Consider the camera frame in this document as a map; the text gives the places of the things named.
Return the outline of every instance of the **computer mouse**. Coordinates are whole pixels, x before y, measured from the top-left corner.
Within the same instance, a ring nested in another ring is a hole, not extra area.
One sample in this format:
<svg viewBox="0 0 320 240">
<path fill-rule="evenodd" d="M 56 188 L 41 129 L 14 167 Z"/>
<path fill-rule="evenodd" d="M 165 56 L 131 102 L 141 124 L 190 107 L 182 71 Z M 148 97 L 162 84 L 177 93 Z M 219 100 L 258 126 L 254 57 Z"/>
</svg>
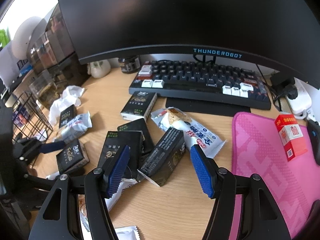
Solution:
<svg viewBox="0 0 320 240">
<path fill-rule="evenodd" d="M 320 126 L 318 122 L 313 120 L 308 120 L 307 123 L 307 130 L 310 137 L 313 155 L 315 157 L 316 163 L 320 166 L 320 148 L 319 148 L 319 141 L 320 141 Z"/>
</svg>

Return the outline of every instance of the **mechanical keyboard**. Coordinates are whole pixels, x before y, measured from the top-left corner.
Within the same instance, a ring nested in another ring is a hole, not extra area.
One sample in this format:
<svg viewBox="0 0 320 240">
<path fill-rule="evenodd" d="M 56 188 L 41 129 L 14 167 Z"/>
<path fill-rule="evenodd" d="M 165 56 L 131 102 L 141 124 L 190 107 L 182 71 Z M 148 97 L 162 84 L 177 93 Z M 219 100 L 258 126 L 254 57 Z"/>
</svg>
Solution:
<svg viewBox="0 0 320 240">
<path fill-rule="evenodd" d="M 263 110 L 271 108 L 267 90 L 255 72 L 210 62 L 147 61 L 129 87 L 130 94 L 135 91 Z"/>
</svg>

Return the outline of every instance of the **curved monitor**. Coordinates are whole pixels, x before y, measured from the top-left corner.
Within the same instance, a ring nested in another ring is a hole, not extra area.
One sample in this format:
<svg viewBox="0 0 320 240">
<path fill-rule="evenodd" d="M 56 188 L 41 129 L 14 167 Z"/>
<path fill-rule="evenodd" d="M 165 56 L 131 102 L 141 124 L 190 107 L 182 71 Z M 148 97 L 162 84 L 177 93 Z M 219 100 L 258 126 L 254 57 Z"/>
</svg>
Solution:
<svg viewBox="0 0 320 240">
<path fill-rule="evenodd" d="M 152 53 L 257 63 L 320 87 L 307 0 L 58 0 L 80 62 Z"/>
</svg>

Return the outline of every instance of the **pink mouse pad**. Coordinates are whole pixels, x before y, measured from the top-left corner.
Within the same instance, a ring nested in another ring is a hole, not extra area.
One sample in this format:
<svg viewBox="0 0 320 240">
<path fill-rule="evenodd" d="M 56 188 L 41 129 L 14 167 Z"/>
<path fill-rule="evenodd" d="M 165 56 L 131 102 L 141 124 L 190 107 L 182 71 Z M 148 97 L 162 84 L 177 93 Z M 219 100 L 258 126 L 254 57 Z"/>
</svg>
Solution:
<svg viewBox="0 0 320 240">
<path fill-rule="evenodd" d="M 293 238 L 307 221 L 313 202 L 320 199 L 320 167 L 316 164 L 305 126 L 300 126 L 308 152 L 287 161 L 274 119 L 237 113 L 232 120 L 232 173 L 259 174 L 276 200 Z M 241 196 L 236 205 L 229 240 L 237 237 Z"/>
</svg>

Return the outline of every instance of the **snack bar wrapper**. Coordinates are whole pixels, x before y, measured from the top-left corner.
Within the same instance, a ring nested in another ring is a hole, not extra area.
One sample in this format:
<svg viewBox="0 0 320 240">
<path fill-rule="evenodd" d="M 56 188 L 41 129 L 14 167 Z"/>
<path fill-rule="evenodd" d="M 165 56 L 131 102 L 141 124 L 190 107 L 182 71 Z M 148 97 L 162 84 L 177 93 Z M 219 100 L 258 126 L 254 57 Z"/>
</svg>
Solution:
<svg viewBox="0 0 320 240">
<path fill-rule="evenodd" d="M 91 127 L 90 113 L 79 114 L 58 130 L 54 141 L 64 141 L 67 144 L 84 135 Z"/>
<path fill-rule="evenodd" d="M 208 158 L 215 157 L 226 142 L 174 107 L 161 108 L 152 112 L 151 119 L 163 131 L 167 131 L 169 127 L 182 130 L 186 147 L 190 150 L 191 146 L 198 144 Z"/>
</svg>

